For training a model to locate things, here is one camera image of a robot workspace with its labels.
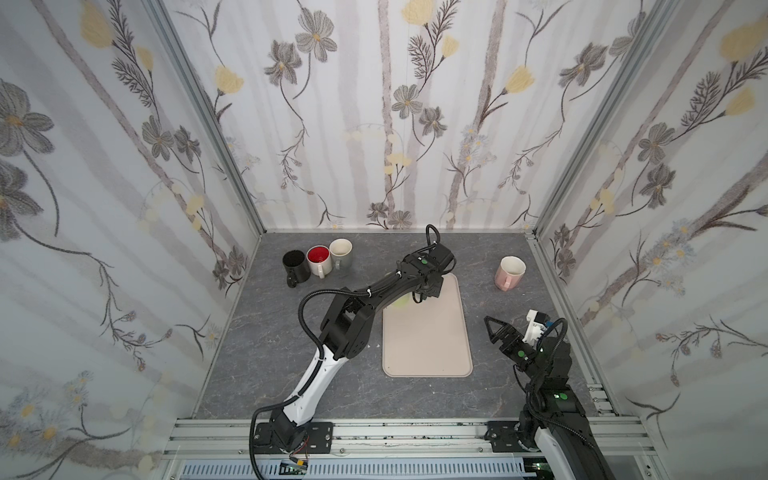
metal bracket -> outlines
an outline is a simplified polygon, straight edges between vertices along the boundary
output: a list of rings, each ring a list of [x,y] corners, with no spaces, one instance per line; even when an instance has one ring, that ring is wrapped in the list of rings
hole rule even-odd
[[[515,434],[517,424],[517,422],[488,422],[488,431],[483,439],[491,443],[491,450],[494,453],[527,452],[518,443],[518,437]]]
[[[306,449],[307,453],[331,453],[331,443],[333,442],[333,423],[332,422],[310,422],[307,426],[308,436],[306,446],[302,447],[301,452]],[[256,455],[272,455],[282,453],[280,449],[271,442],[272,423],[261,422],[256,425],[256,433],[253,436],[257,442],[264,442],[263,445],[254,446],[253,452]]]
[[[594,407],[598,411],[598,415],[601,417],[615,417],[614,406],[608,398],[608,394],[603,390],[601,383],[588,383],[587,390],[589,390],[589,397],[594,402]]]

floral wallpaper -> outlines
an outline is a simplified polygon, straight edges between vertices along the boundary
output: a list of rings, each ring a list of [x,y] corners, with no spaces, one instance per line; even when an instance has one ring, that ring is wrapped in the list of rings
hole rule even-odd
[[[541,241],[673,478],[765,477],[768,9],[680,4]]]
[[[164,3],[266,226],[372,230],[532,229],[652,7]]]
[[[0,9],[4,478],[147,478],[257,238],[138,2]]]

table surface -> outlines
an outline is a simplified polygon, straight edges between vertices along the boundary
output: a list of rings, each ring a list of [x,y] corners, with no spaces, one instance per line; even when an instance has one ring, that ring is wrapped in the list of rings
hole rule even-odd
[[[307,251],[336,238],[353,244],[354,266],[346,276],[312,276],[294,289],[286,286],[281,260],[288,250]],[[556,318],[541,273],[521,233],[443,233],[454,253],[474,369],[464,378],[393,378],[382,369],[382,322],[376,318],[368,348],[336,374],[315,414],[319,419],[516,417],[525,397],[515,382],[512,361],[488,340],[486,315],[525,331],[525,314],[535,309]],[[396,261],[426,245],[423,233],[267,233],[243,285],[240,302],[196,417],[248,419],[258,406],[281,402],[309,366],[315,346],[296,319],[299,301],[319,288],[357,289],[382,278]],[[494,285],[501,258],[515,255],[527,270],[513,290]],[[310,300],[304,316],[319,335],[319,323],[332,296]],[[588,415],[595,415],[584,375],[574,361],[571,388]]]

